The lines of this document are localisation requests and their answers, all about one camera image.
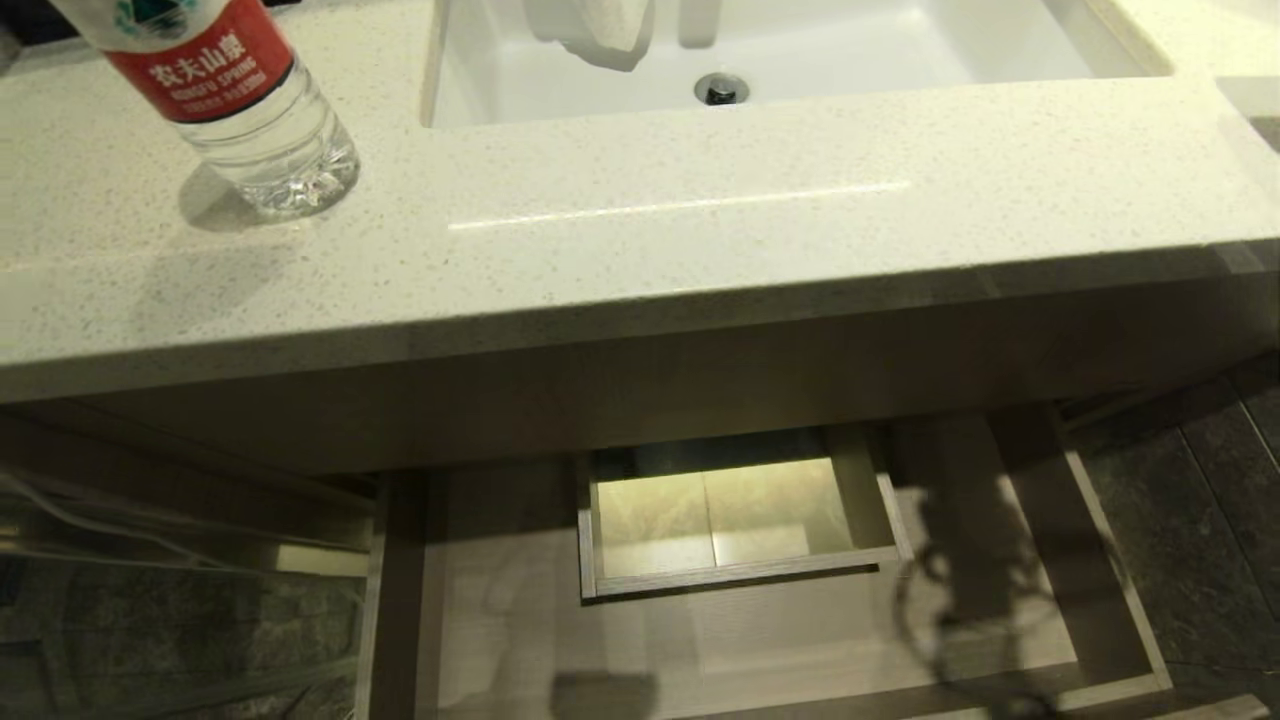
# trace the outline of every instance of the tiled floor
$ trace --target tiled floor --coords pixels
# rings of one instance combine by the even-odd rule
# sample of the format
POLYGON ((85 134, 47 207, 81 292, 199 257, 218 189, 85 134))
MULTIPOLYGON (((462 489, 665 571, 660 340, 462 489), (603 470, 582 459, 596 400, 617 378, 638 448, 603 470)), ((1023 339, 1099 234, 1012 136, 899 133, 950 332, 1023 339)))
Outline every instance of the tiled floor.
MULTIPOLYGON (((356 580, 31 560, 14 584, 0 607, 0 717, 116 707, 357 647, 356 580), (28 697, 8 692, 10 682, 28 697)), ((340 720, 352 705, 351 679, 338 679, 177 717, 340 720)))
POLYGON ((1280 356, 1075 441, 1179 692, 1280 712, 1280 356))

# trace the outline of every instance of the dark floor tile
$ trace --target dark floor tile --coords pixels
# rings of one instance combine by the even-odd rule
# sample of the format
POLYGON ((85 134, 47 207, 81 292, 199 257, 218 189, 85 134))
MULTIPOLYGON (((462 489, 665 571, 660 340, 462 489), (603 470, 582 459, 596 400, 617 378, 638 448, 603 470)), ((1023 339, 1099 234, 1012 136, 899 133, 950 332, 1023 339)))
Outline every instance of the dark floor tile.
POLYGON ((1165 657, 1271 667, 1277 624, 1180 430, 1137 434, 1082 460, 1165 657))
POLYGON ((346 720, 356 707, 356 679, 338 678, 310 688, 297 698, 285 720, 346 720))
POLYGON ((1262 701, 1272 715, 1280 712, 1280 669, 1236 670, 1170 662, 1169 676, 1178 696, 1190 702, 1211 703, 1252 694, 1262 701))
POLYGON ((259 578, 224 573, 84 565, 72 580, 64 626, 90 630, 234 623, 237 598, 256 600, 260 584, 259 578), (118 573, 129 582, 116 582, 118 573))
MULTIPOLYGON (((1280 401, 1280 392, 1276 392, 1280 401)), ((1181 424, 1187 445, 1226 514, 1253 578, 1280 619, 1280 470, 1240 402, 1181 424)))
POLYGON ((0 557, 0 607, 10 607, 18 602, 26 569, 26 557, 0 557))
POLYGON ((0 643, 0 717, 52 715, 54 710, 40 643, 0 643))
POLYGON ((1238 365, 1229 377, 1271 455, 1280 457, 1280 354, 1238 365))
POLYGON ((134 705, 160 692, 197 691, 225 679, 216 673, 173 673, 163 679, 155 675, 101 675, 78 678, 76 685, 82 708, 105 710, 134 705))
POLYGON ((147 625, 64 635, 77 678, 246 673, 301 667, 355 651, 349 615, 294 618, 282 623, 147 625))
POLYGON ((1176 428, 1187 420, 1235 405, 1238 400, 1231 384, 1225 378, 1217 377, 1080 428, 1075 432, 1074 439, 1082 452, 1123 447, 1139 438, 1176 428))
POLYGON ((280 720, 282 717, 308 717, 291 714, 291 710, 298 701, 300 692, 276 693, 216 707, 180 712, 170 715, 169 720, 280 720))

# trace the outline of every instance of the red bottle label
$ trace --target red bottle label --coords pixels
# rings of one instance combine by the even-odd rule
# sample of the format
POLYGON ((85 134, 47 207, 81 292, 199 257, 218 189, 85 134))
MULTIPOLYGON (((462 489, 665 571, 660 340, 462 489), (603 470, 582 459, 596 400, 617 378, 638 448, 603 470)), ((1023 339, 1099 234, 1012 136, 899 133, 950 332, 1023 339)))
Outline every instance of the red bottle label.
POLYGON ((136 24, 179 36, 195 31, 180 45, 155 53, 102 53, 165 118, 204 123, 233 115, 266 97, 293 69, 293 51, 259 0, 230 0, 204 29, 188 28, 183 4, 172 5, 173 12, 136 24))

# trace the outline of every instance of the quartz countertop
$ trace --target quartz countertop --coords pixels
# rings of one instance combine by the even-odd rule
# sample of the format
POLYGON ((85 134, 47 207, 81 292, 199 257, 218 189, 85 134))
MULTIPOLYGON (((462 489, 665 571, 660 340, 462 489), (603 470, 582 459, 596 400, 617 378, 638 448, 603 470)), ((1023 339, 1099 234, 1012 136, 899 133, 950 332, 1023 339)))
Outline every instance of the quartz countertop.
POLYGON ((95 51, 27 50, 0 401, 1276 272, 1280 155, 1215 82, 1275 74, 1274 5, 1107 1, 1172 74, 430 129, 435 3, 308 0, 364 172, 269 225, 95 51))

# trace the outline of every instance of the drawer compartment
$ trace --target drawer compartment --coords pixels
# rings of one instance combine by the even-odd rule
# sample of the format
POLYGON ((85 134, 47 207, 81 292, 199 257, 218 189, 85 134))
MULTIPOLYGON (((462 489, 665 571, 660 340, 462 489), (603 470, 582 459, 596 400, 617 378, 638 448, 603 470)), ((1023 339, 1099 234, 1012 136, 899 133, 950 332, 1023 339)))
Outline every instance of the drawer compartment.
MULTIPOLYGON (((1088 478, 1047 409, 883 429, 877 445, 858 428, 828 428, 820 451, 804 441, 790 457, 753 462, 828 457, 829 475, 817 475, 833 478, 838 500, 822 492, 840 505, 854 550, 837 533, 838 547, 822 546, 829 552, 731 562, 753 570, 726 585, 680 578, 698 592, 668 584, 584 598, 581 497, 593 482, 620 482, 607 479, 607 454, 399 478, 380 501, 362 711, 913 717, 1027 702, 1068 711, 1169 688, 1088 478), (855 521, 870 507, 870 521, 855 521), (869 547, 855 544, 863 537, 869 547), (870 553, 859 557, 878 571, 838 565, 786 582, 759 573, 849 553, 870 553)), ((689 474, 641 470, 612 473, 689 474)))
POLYGON ((910 556, 858 425, 654 443, 577 459, 584 600, 910 556))

